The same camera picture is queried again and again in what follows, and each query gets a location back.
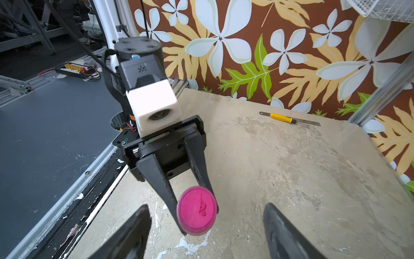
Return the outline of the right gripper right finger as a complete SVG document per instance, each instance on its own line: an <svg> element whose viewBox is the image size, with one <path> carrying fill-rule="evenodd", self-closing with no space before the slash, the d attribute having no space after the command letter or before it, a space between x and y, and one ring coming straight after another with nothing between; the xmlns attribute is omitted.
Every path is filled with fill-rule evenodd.
<svg viewBox="0 0 414 259"><path fill-rule="evenodd" d="M272 259L325 258L272 203L264 208L263 224Z"/></svg>

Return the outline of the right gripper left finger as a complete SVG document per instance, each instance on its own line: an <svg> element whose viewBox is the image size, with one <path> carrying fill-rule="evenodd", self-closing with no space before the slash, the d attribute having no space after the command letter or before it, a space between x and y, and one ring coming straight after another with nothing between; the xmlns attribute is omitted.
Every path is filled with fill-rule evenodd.
<svg viewBox="0 0 414 259"><path fill-rule="evenodd" d="M144 258L151 225L149 207L142 205L90 258Z"/></svg>

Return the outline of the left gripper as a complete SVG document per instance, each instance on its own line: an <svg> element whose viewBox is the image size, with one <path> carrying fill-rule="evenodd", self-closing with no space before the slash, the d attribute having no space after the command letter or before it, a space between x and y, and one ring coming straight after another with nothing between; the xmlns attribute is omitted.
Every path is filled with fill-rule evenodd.
<svg viewBox="0 0 414 259"><path fill-rule="evenodd" d="M215 194L208 176L204 150L207 146L204 124L194 115L146 137L131 129L124 129L113 140L121 149L122 159L138 181L147 181L165 202L180 232L177 217L177 198L169 182L191 169L199 186Z"/></svg>

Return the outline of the magenta paint jar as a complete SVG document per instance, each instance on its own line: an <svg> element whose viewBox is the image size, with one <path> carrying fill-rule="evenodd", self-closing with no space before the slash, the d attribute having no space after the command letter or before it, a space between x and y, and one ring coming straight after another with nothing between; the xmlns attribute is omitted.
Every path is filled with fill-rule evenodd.
<svg viewBox="0 0 414 259"><path fill-rule="evenodd" d="M206 234L216 221L218 206L213 194L201 186L187 189L177 204L179 226L192 236Z"/></svg>

